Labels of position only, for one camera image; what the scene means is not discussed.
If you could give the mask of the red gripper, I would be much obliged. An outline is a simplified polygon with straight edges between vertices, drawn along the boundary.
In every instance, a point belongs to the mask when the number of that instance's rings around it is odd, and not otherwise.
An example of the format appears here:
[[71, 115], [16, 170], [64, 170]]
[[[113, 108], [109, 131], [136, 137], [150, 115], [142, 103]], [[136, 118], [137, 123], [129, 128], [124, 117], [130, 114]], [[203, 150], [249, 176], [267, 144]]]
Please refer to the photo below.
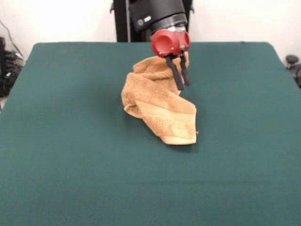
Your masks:
[[[160, 29], [153, 34], [151, 47], [158, 57], [165, 57], [167, 66], [172, 70], [173, 78], [178, 90], [183, 90], [184, 85], [189, 86], [191, 84], [188, 68], [186, 66], [186, 57], [185, 54], [182, 53], [187, 51], [190, 47], [190, 37], [186, 31]], [[177, 66], [173, 62], [173, 56], [179, 54], [184, 85]]]

